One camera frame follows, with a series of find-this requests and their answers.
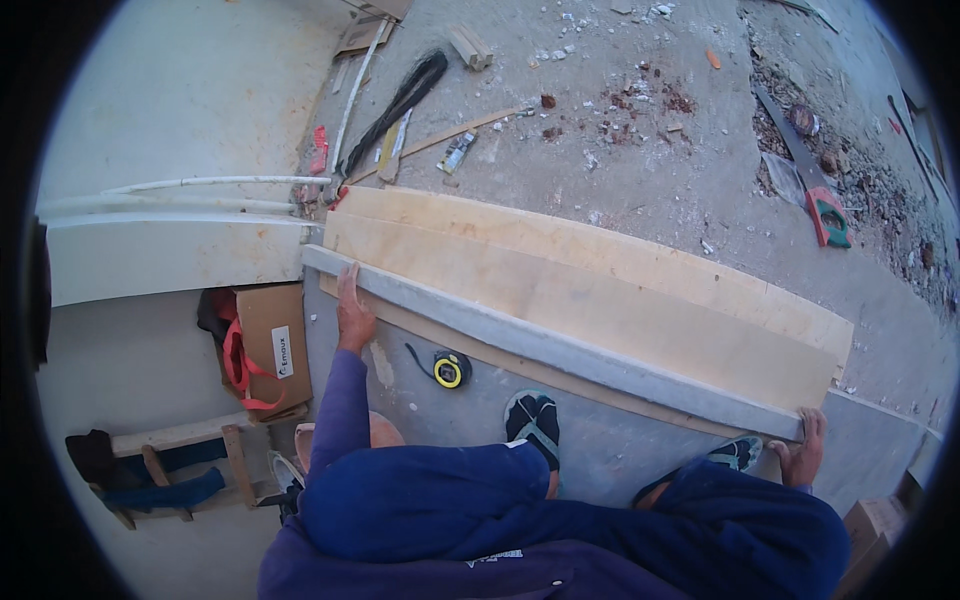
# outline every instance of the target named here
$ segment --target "yellow tape measure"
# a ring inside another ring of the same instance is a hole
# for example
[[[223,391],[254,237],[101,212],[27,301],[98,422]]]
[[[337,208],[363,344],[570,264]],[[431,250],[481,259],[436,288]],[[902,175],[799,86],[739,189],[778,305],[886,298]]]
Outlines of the yellow tape measure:
[[[417,356],[414,347],[409,344],[405,344],[404,346],[410,350],[410,353],[414,357],[414,362],[417,363],[420,370],[426,373],[428,377],[433,377],[437,383],[448,390],[459,388],[469,383],[470,376],[473,374],[473,367],[470,365],[469,359],[460,352],[447,349],[437,350],[433,355],[433,372],[430,372],[420,363],[420,358]]]

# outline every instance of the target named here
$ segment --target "person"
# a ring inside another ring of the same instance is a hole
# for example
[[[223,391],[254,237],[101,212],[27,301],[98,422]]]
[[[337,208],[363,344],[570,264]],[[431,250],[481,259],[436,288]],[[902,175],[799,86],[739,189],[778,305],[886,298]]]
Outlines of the person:
[[[827,598],[850,540],[812,495],[827,421],[773,443],[783,485],[743,472],[762,449],[733,440],[644,487],[630,508],[555,499],[556,403],[508,401],[505,444],[371,448],[360,358],[375,316],[338,279],[340,338],[311,468],[260,566],[262,598]]]

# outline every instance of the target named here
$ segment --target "black wire bundle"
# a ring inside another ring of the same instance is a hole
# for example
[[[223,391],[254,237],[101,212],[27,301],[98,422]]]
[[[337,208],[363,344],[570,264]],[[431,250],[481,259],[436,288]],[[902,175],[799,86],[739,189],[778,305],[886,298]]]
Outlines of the black wire bundle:
[[[426,96],[427,92],[440,80],[446,71],[446,55],[441,49],[430,52],[426,57],[420,59],[417,66],[407,74],[403,83],[396,91],[394,99],[387,106],[382,115],[373,121],[370,128],[357,145],[350,151],[350,156],[346,158],[346,163],[341,160],[337,163],[336,171],[340,175],[348,178],[350,173],[356,167],[357,163],[363,159],[364,155],[373,147],[373,144],[381,135],[387,132],[408,109],[417,105],[420,100]]]

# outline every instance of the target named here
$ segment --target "hand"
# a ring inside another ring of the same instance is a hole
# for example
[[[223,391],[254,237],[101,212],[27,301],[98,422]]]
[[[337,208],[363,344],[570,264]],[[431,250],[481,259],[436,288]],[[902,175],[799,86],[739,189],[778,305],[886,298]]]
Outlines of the hand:
[[[376,316],[364,302],[357,299],[357,272],[360,263],[353,263],[349,271],[340,270],[337,277],[337,326],[340,329],[340,341],[337,349],[349,350],[360,356],[360,350],[370,341],[376,331]]]
[[[804,442],[792,450],[780,440],[770,442],[767,447],[780,457],[780,472],[783,485],[796,488],[801,485],[813,485],[813,478],[824,460],[824,437],[827,435],[827,417],[819,408],[802,408],[800,416],[804,418]]]

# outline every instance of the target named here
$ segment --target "dirt ground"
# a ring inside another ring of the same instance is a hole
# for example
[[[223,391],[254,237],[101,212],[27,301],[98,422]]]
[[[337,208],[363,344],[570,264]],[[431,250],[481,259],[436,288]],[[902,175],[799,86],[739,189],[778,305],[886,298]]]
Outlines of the dirt ground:
[[[418,57],[443,48],[449,68],[414,108],[408,144],[504,108],[528,104],[535,114],[510,117],[499,131],[481,127],[453,178],[436,168],[447,142],[404,158],[397,185],[592,223],[686,252],[710,248],[710,259],[852,321],[839,385],[939,428],[960,369],[950,301],[958,227],[952,206],[924,192],[905,137],[887,122],[896,120],[887,94],[901,109],[903,100],[866,7],[832,3],[841,34],[766,0],[665,7],[669,14],[634,3],[633,13],[620,14],[604,0],[415,0],[403,28],[374,56],[343,154]],[[490,67],[466,68],[446,40],[456,22],[491,46]],[[553,60],[558,50],[566,56]],[[324,84],[314,124],[326,126],[331,143],[361,59],[351,60],[339,94],[330,92],[339,63]],[[806,213],[773,194],[760,151],[789,154],[751,81],[779,103],[804,103],[818,115],[821,131],[807,139],[818,160],[836,164],[843,152],[843,166],[828,175],[850,209],[853,249],[819,248]],[[555,108],[540,105],[544,93]],[[312,152],[304,147],[303,173]],[[372,153],[361,168],[370,164]],[[319,204],[303,208],[324,218]]]

